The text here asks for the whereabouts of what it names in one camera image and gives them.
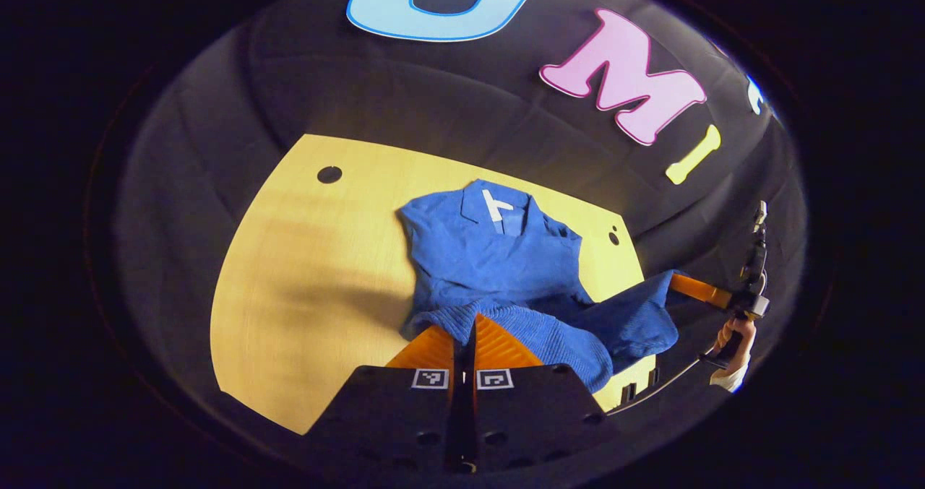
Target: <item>blue letter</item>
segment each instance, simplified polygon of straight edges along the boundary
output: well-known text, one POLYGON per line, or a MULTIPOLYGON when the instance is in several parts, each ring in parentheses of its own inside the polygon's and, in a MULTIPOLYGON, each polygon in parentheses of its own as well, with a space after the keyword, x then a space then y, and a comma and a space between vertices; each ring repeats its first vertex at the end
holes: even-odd
POLYGON ((359 28, 389 38, 417 41, 469 41, 503 28, 526 0, 478 0, 472 9, 436 14, 414 0, 350 0, 347 18, 359 28))

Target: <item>white tag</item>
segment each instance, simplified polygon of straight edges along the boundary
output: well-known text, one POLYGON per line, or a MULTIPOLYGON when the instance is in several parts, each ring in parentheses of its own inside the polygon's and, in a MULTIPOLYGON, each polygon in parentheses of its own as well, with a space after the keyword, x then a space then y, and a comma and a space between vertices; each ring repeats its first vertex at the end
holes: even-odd
POLYGON ((515 210, 515 207, 509 203, 492 199, 491 193, 488 189, 482 190, 482 196, 485 197, 485 205, 489 208, 489 215, 491 216, 492 222, 500 222, 500 220, 502 220, 502 214, 499 212, 498 208, 515 210))

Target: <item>clothing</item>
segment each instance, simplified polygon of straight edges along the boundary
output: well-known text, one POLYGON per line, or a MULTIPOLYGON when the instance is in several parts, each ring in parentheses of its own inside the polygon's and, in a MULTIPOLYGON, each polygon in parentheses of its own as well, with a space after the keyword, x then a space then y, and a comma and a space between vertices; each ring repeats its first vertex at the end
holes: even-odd
POLYGON ((742 367, 728 375, 726 375, 726 371, 724 370, 714 371, 713 375, 710 375, 710 384, 716 384, 716 386, 726 388, 729 391, 736 391, 742 386, 742 381, 746 378, 746 372, 749 371, 750 360, 751 356, 747 357, 746 363, 743 364, 742 367))
POLYGON ((674 271, 595 304, 578 279, 581 236, 526 193, 477 180, 400 216, 417 271, 409 340, 437 324, 465 344, 481 312, 544 363, 570 364, 591 391, 677 341, 665 309, 674 271))

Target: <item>orange gripper pad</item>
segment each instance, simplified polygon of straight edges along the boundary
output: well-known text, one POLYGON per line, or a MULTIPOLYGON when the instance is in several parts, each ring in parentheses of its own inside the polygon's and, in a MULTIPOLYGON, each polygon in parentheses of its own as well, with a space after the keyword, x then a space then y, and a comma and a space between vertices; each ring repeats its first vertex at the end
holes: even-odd
POLYGON ((680 274, 671 276, 671 284, 669 286, 673 291, 690 295, 691 298, 700 299, 700 301, 705 301, 719 308, 728 307, 729 301, 731 297, 733 297, 732 294, 721 288, 716 288, 704 282, 698 282, 693 278, 681 276, 680 274))
POLYGON ((476 370, 542 365, 543 361, 502 325, 482 314, 476 315, 476 370))
POLYGON ((453 338, 443 328, 431 325, 406 345, 388 368, 442 368, 453 373, 453 338))

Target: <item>hand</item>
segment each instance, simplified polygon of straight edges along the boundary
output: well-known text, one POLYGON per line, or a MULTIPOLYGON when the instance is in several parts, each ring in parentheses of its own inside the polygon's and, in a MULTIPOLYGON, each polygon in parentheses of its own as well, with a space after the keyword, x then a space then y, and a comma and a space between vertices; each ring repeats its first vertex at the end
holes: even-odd
POLYGON ((749 352, 752 343, 754 343, 754 335, 757 333, 754 322, 731 318, 723 325, 723 328, 720 328, 719 334, 716 334, 716 344, 713 345, 713 350, 710 353, 719 352, 721 348, 725 347, 726 343, 729 342, 729 338, 733 336, 733 332, 742 334, 742 345, 739 345, 740 351, 749 352))

